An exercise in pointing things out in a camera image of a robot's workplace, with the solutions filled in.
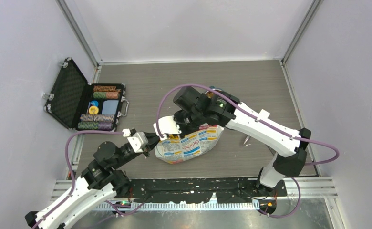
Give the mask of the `white yellow pet food bag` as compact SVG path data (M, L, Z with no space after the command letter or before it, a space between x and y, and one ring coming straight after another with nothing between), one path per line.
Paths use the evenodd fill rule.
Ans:
M219 125L202 125L197 131L185 136L170 135L155 147L156 158L178 164L203 155L218 143L224 128Z

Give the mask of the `metal food scoop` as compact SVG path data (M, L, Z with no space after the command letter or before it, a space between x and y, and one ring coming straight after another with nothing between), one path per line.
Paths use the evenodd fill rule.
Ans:
M245 137L244 141L243 141L243 145L246 146L246 145L248 144L250 138L251 138L251 137L247 135L247 136Z

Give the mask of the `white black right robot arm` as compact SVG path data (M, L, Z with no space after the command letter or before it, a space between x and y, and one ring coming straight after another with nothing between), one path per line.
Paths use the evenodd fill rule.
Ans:
M256 181L256 190L268 196L284 177L296 177L307 160L307 143L311 131L290 129L268 118L268 114L250 109L238 98L223 92L211 90L201 93L191 86L182 88L173 98L180 107L174 120L183 133L190 133L203 124L217 125L239 131L264 143L275 151L273 159L263 167Z

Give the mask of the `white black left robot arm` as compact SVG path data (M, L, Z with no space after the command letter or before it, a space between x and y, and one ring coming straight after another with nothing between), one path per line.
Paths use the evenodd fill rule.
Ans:
M122 146L110 141L101 143L93 161L72 181L70 189L45 209L25 215L28 226L32 229L70 229L102 202L116 196L126 197L131 181L120 167L139 155L148 157L160 137L135 129L125 129L124 137L127 143Z

